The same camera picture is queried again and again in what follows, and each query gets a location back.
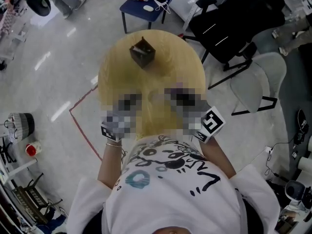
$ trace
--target blue circle print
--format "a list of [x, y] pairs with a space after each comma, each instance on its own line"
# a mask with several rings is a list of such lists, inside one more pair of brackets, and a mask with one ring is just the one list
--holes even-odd
[[150, 175], [143, 170], [137, 170], [128, 175], [125, 182], [132, 187], [143, 189], [150, 184]]

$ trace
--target bracelet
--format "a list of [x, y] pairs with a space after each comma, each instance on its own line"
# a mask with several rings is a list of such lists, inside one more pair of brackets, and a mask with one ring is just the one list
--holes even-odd
[[110, 143], [106, 143], [106, 145], [108, 145], [108, 146], [113, 146], [113, 147], [121, 147], [121, 146], [113, 145], [113, 144], [110, 144]]

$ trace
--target red object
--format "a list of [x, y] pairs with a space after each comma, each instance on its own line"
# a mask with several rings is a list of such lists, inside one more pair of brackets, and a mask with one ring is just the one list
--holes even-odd
[[35, 156], [36, 155], [36, 149], [34, 146], [30, 145], [30, 144], [27, 144], [26, 145], [26, 153], [32, 157], [32, 156]]

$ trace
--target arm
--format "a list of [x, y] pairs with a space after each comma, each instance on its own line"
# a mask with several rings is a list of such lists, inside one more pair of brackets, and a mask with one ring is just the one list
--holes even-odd
[[199, 144], [206, 159], [218, 166], [228, 178], [231, 178], [236, 174], [234, 167], [220, 148], [215, 138], [211, 138], [206, 144], [201, 141]]
[[114, 142], [107, 139], [107, 143], [117, 145], [119, 147], [106, 145], [97, 179], [112, 189], [120, 176], [122, 148], [121, 141]]

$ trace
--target cable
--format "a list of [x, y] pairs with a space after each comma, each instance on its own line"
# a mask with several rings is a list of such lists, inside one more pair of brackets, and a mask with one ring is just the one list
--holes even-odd
[[292, 139], [288, 142], [279, 142], [279, 143], [276, 143], [273, 145], [273, 147], [271, 148], [271, 150], [269, 151], [269, 155], [268, 155], [268, 158], [267, 158], [267, 162], [265, 163], [265, 166], [267, 167], [267, 170], [265, 171], [264, 175], [267, 176], [270, 174], [270, 172], [272, 172], [276, 177], [279, 177], [278, 174], [274, 173], [270, 167], [268, 167], [268, 162], [271, 160], [271, 157], [272, 157], [272, 154], [271, 154], [271, 151], [273, 150], [274, 146], [278, 145], [278, 144], [289, 144], [292, 142], [292, 140], [295, 138], [295, 136], [297, 135], [297, 133], [292, 137]]

